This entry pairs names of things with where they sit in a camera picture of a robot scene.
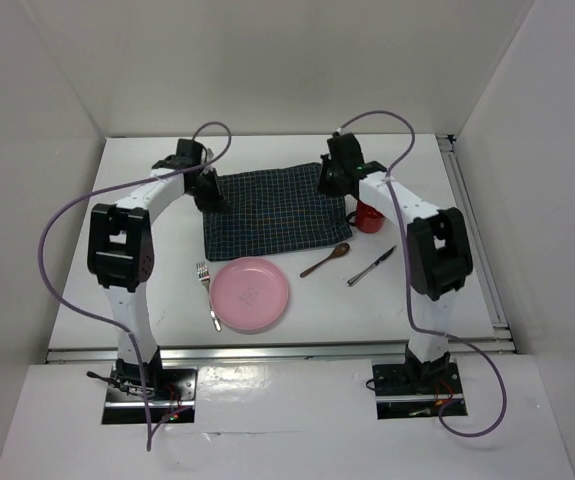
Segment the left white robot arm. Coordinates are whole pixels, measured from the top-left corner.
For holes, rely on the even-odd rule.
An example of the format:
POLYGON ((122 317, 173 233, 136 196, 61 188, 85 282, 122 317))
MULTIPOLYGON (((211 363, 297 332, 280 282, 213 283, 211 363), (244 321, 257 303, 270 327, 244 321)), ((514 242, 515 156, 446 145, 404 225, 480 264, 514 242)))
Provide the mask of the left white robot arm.
POLYGON ((152 224, 184 195, 201 212, 224 212, 210 153, 174 154, 152 167, 150 177, 113 204, 96 204, 90 216, 87 266, 106 294, 111 319, 122 326, 115 382, 143 399, 163 390, 160 347, 152 333, 147 282, 155 265, 152 224))

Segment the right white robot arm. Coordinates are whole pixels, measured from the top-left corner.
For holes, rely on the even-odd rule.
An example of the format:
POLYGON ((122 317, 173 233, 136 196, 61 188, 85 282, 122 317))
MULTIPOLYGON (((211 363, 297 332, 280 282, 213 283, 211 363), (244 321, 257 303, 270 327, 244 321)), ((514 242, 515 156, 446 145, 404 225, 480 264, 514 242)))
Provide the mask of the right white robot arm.
POLYGON ((364 200, 401 229, 406 308, 412 336, 405 347, 403 379, 415 392, 427 391, 445 376, 457 292, 473 271, 463 214, 423 200, 377 163, 321 156, 318 183, 327 196, 364 200))

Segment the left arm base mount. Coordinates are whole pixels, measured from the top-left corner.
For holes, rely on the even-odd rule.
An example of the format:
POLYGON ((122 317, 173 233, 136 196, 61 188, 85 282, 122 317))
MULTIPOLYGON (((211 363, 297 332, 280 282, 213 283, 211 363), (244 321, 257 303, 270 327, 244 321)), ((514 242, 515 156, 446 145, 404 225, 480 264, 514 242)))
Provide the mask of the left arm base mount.
MULTIPOLYGON (((146 423, 142 388, 138 383, 120 382, 115 369, 108 375, 87 371, 86 376, 107 384, 103 425, 146 423)), ((197 368, 164 370, 161 385, 157 389, 147 387, 152 423, 158 424, 164 417, 172 424, 193 423, 197 380, 197 368)))

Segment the dark checkered cloth napkin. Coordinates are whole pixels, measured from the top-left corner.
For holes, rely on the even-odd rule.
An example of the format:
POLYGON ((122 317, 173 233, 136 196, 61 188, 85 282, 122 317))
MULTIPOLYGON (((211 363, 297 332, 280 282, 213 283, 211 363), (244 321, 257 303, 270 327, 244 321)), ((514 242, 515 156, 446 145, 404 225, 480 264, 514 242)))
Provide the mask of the dark checkered cloth napkin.
POLYGON ((230 211, 203 215, 206 259, 291 253, 351 238, 345 200, 318 192, 320 173, 319 164, 307 163, 221 177, 230 211))

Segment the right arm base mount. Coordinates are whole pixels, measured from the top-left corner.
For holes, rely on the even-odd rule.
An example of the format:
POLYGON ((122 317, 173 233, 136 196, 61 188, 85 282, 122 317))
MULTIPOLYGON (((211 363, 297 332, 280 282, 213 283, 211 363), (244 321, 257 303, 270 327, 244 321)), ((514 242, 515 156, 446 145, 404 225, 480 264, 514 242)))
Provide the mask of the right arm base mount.
POLYGON ((379 420, 467 416, 460 374, 455 362, 435 379, 414 384, 402 364, 374 364, 365 387, 375 395, 379 420))

